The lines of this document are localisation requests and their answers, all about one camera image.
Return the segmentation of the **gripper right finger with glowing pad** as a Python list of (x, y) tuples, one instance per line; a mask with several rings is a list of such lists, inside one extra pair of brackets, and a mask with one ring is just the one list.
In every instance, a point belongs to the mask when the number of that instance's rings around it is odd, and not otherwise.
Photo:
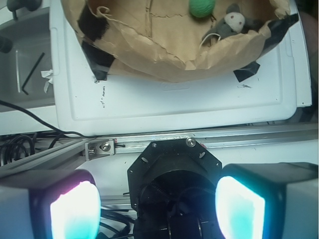
[(216, 186), (215, 208), (226, 239), (317, 239), (319, 166), (228, 164)]

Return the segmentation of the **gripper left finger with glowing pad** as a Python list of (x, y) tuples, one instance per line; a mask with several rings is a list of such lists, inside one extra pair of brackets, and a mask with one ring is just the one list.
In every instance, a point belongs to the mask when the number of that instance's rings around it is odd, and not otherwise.
[(100, 216), (100, 194), (87, 170), (6, 171), (0, 176), (2, 239), (93, 239)]

